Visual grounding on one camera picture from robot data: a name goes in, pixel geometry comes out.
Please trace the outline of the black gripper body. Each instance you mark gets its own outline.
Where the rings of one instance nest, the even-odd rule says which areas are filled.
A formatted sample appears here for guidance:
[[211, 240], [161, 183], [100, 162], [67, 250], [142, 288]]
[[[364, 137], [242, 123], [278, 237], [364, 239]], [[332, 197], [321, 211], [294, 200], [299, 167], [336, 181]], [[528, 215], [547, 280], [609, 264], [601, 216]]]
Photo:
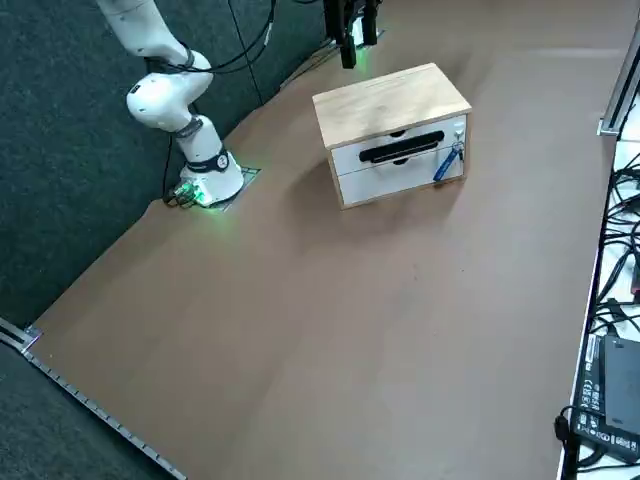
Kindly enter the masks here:
[[324, 0], [323, 5], [326, 11], [360, 11], [366, 6], [375, 9], [379, 7], [382, 0]]

